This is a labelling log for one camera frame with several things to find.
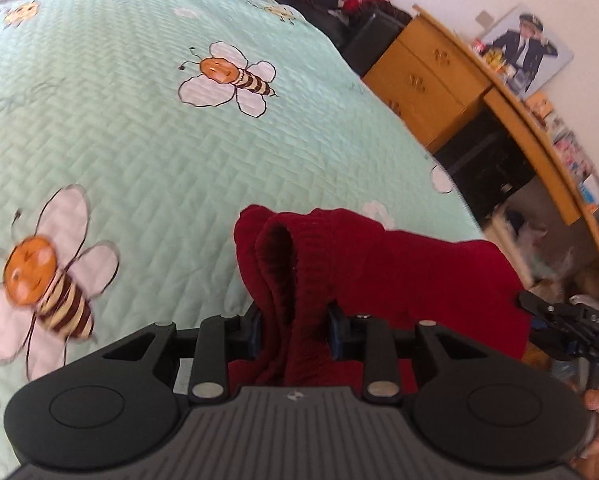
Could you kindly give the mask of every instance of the poster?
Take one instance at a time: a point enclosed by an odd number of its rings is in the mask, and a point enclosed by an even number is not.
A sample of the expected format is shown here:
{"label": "poster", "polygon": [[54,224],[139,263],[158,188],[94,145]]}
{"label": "poster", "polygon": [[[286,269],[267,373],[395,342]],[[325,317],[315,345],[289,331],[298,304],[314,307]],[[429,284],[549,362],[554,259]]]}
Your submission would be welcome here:
{"label": "poster", "polygon": [[524,99],[573,59],[572,51],[526,6],[515,7],[481,38],[484,60]]}

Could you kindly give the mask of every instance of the black chair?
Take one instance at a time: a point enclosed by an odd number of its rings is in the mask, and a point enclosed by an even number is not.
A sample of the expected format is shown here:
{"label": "black chair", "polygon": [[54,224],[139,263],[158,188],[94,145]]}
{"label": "black chair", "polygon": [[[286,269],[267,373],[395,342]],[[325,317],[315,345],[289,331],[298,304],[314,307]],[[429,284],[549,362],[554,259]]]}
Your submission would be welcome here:
{"label": "black chair", "polygon": [[359,76],[371,69],[411,20],[406,12],[385,4],[394,9],[395,16],[389,16],[378,6],[368,6],[346,25],[328,12],[337,9],[338,0],[275,1],[297,9],[308,23],[324,32]]}

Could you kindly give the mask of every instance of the cartoon bee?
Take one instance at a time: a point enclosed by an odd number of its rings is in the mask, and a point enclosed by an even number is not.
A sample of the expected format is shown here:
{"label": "cartoon bee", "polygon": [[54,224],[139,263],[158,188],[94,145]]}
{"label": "cartoon bee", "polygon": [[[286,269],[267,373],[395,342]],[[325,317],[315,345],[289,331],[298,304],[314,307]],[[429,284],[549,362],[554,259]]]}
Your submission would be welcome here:
{"label": "cartoon bee", "polygon": [[293,14],[286,7],[272,6],[272,5],[260,7],[259,5],[256,5],[253,2],[251,2],[250,0],[247,0],[247,3],[249,3],[256,9],[260,9],[260,10],[263,9],[266,12],[270,12],[271,14],[274,14],[275,16],[277,16],[280,19],[281,22],[287,22],[287,23],[291,23],[291,25],[295,25],[294,21],[297,20],[297,16],[295,16],[295,14]]}
{"label": "cartoon bee", "polygon": [[20,26],[20,23],[30,20],[37,15],[37,11],[40,9],[40,4],[35,0],[27,4],[22,4],[17,9],[11,10],[6,9],[6,16],[4,17],[4,28],[15,25]]}
{"label": "cartoon bee", "polygon": [[278,16],[281,22],[289,22],[289,23],[291,23],[291,25],[295,25],[294,20],[297,19],[295,17],[295,14],[293,14],[286,7],[266,6],[266,7],[264,7],[264,10],[266,10],[267,12],[270,12],[271,14],[274,14],[275,16]]}
{"label": "cartoon bee", "polygon": [[433,189],[442,194],[450,193],[455,186],[449,174],[441,166],[435,166],[431,170],[431,183],[433,184]]}
{"label": "cartoon bee", "polygon": [[234,46],[218,41],[209,46],[211,57],[202,59],[190,51],[199,61],[201,74],[184,81],[178,94],[182,103],[196,107],[220,106],[237,96],[238,107],[246,115],[261,117],[266,111],[264,96],[274,96],[269,83],[275,78],[275,67],[268,61],[248,65],[246,57]]}
{"label": "cartoon bee", "polygon": [[[11,235],[21,212],[11,224]],[[44,206],[35,234],[16,242],[0,283],[0,365],[26,348],[26,377],[34,380],[63,366],[68,340],[92,337],[90,300],[113,281],[118,251],[84,243],[89,208],[81,186],[59,190]]]}

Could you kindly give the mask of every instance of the silver rivet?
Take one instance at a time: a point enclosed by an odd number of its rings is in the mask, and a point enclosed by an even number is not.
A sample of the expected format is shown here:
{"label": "silver rivet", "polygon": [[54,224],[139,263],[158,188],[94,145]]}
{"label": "silver rivet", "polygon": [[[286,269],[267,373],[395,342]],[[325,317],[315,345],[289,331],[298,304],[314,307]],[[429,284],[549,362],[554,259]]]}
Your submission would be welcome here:
{"label": "silver rivet", "polygon": [[214,399],[224,393],[224,387],[217,383],[199,383],[193,386],[193,395],[200,399]]}
{"label": "silver rivet", "polygon": [[369,384],[368,391],[373,397],[393,397],[399,393],[399,386],[391,381],[375,381]]}

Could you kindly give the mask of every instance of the wooden desk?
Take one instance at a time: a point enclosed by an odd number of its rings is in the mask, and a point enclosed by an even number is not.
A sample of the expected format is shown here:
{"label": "wooden desk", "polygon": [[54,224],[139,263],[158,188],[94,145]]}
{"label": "wooden desk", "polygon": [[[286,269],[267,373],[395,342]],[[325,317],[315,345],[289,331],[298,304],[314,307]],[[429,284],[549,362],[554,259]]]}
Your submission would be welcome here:
{"label": "wooden desk", "polygon": [[599,225],[547,134],[519,99],[455,34],[425,10],[364,76],[364,82],[436,152],[490,108],[544,183],[566,224],[583,218],[599,253]]}

